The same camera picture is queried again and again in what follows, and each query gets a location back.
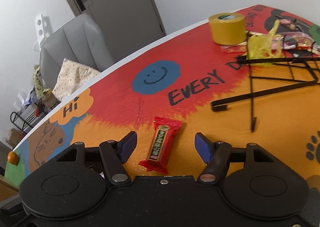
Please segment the red candy bar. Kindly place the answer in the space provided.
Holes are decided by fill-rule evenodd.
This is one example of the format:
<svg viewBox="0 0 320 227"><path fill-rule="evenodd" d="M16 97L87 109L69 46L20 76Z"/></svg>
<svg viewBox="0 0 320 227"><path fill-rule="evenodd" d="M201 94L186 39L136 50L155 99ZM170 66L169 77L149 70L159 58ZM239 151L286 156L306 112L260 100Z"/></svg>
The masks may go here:
<svg viewBox="0 0 320 227"><path fill-rule="evenodd" d="M156 116L153 121L155 134L146 156L138 165L146 168L147 171L156 171L167 175L168 161L171 154L175 137L182 127L179 120L162 118Z"/></svg>

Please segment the colourful cartoon table mat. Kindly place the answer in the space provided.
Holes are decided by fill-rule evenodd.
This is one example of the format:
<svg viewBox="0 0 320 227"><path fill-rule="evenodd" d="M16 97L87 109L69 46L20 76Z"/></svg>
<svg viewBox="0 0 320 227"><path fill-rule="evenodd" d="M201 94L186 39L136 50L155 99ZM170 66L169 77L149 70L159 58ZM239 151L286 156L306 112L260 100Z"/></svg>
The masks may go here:
<svg viewBox="0 0 320 227"><path fill-rule="evenodd" d="M289 78L286 67L252 67L254 76ZM255 142L319 188L319 86L232 103L214 112L211 102L249 92L248 66L213 43L207 22L150 44L102 72L49 113L16 147L20 161L8 164L5 179L18 186L31 172L74 142L87 147L136 131L138 144L126 163L131 176L145 175L145 159L156 116L182 122L169 157L170 175L199 174L198 132L234 147ZM253 80L255 91L286 82Z"/></svg>

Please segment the dotted beige cushion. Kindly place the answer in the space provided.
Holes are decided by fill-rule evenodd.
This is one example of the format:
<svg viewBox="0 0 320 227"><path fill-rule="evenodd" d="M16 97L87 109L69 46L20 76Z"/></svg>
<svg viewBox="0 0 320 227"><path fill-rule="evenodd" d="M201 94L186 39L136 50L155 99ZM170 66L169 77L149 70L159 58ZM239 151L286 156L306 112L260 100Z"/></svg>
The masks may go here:
<svg viewBox="0 0 320 227"><path fill-rule="evenodd" d="M101 74L101 72L94 68L65 58L53 89L53 95L57 100L63 101L84 83L99 74Z"/></svg>

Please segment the black shoe rack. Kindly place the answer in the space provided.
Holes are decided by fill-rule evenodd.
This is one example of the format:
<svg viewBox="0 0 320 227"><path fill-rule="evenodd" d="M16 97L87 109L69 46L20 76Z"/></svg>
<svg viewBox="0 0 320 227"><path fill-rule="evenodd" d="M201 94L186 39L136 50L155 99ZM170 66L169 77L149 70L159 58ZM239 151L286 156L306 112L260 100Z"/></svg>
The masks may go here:
<svg viewBox="0 0 320 227"><path fill-rule="evenodd" d="M31 104L24 110L13 111L10 115L10 121L17 129L26 135L46 115L47 112L43 103Z"/></svg>

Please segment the panda neck pillow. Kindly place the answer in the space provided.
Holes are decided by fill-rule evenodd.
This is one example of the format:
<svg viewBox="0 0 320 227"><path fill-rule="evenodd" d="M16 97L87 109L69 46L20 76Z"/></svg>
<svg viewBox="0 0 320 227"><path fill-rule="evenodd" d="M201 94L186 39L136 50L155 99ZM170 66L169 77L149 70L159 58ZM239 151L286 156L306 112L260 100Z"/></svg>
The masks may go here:
<svg viewBox="0 0 320 227"><path fill-rule="evenodd" d="M50 88L45 88L43 84L43 79L40 71L40 65L34 65L33 82L38 98L45 100L47 94L51 94L52 90Z"/></svg>

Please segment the yellow plastic bag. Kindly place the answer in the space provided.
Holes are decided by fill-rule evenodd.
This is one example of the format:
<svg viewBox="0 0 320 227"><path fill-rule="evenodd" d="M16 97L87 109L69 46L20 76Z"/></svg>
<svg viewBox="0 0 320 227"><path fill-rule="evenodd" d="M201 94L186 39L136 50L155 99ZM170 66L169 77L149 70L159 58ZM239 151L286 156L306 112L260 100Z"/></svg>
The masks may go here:
<svg viewBox="0 0 320 227"><path fill-rule="evenodd" d="M276 20L272 29L263 35L252 35L247 41L246 59L282 58L281 36L277 34L280 20Z"/></svg>

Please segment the grey chair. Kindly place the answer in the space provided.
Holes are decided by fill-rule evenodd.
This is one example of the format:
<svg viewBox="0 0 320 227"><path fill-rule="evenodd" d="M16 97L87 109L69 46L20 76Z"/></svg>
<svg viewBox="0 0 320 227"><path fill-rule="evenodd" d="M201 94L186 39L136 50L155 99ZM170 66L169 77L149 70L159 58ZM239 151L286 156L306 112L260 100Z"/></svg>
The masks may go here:
<svg viewBox="0 0 320 227"><path fill-rule="evenodd" d="M56 85L65 59L100 72L116 62L105 44L99 26L85 13L63 25L42 44L40 71L50 89Z"/></svg>

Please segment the yellow tape roll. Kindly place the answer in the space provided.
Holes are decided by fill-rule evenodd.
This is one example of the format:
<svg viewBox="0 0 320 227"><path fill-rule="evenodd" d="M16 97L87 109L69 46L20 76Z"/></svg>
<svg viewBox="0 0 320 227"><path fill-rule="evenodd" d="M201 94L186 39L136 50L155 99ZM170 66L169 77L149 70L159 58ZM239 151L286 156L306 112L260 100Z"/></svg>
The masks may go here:
<svg viewBox="0 0 320 227"><path fill-rule="evenodd" d="M245 17L239 13L220 13L208 18L212 40L219 45L237 45L246 40Z"/></svg>

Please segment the clear candy wrappers pile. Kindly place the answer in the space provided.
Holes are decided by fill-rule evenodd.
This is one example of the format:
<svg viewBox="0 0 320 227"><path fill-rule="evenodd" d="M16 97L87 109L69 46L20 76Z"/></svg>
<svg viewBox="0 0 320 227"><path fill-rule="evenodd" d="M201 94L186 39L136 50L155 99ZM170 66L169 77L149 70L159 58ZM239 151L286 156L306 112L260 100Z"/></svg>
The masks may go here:
<svg viewBox="0 0 320 227"><path fill-rule="evenodd" d="M304 50L319 55L319 45L310 35L302 32L296 19L277 18L276 20L280 20L280 25L276 33L281 36L282 51ZM237 45L221 46L220 48L225 53L243 53L246 55L247 41L255 34L263 35L263 33L248 31L246 41Z"/></svg>

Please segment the white perforated board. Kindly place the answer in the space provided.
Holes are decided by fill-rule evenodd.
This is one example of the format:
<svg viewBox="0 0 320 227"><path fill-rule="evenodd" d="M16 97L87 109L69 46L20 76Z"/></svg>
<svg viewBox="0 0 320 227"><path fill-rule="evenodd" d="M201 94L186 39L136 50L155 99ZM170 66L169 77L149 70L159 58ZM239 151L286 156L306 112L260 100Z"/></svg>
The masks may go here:
<svg viewBox="0 0 320 227"><path fill-rule="evenodd" d="M37 15L35 18L35 29L37 41L33 45L33 50L40 52L43 43L50 36L50 22L42 13Z"/></svg>

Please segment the grey door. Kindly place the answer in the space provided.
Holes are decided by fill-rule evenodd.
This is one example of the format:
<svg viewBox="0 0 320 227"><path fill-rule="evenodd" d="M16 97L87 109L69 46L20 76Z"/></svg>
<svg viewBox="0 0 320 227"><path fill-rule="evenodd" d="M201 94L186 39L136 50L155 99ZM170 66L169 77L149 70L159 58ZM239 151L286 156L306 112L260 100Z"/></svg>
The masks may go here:
<svg viewBox="0 0 320 227"><path fill-rule="evenodd" d="M166 35L154 0L68 0L75 15L86 13L102 30L115 61Z"/></svg>

